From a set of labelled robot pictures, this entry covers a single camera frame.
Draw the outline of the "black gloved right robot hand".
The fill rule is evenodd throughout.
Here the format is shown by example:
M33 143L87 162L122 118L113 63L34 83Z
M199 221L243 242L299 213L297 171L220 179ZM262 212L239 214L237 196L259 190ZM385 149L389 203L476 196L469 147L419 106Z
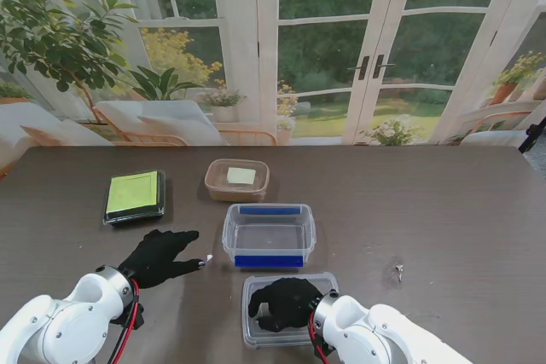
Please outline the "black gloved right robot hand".
M248 315L255 318L263 303L268 304L270 314L258 318L258 325L268 332L281 332L286 328L308 325L323 294L306 279L282 278L258 289L247 306Z

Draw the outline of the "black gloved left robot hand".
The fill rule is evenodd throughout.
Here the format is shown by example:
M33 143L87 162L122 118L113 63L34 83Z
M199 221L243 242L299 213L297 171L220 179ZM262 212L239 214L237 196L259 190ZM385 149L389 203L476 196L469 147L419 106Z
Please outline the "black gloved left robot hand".
M201 259L176 261L191 242L197 240L198 231L165 232L155 229L146 234L136 249L117 267L140 288L156 287L167 280L193 273L206 263Z

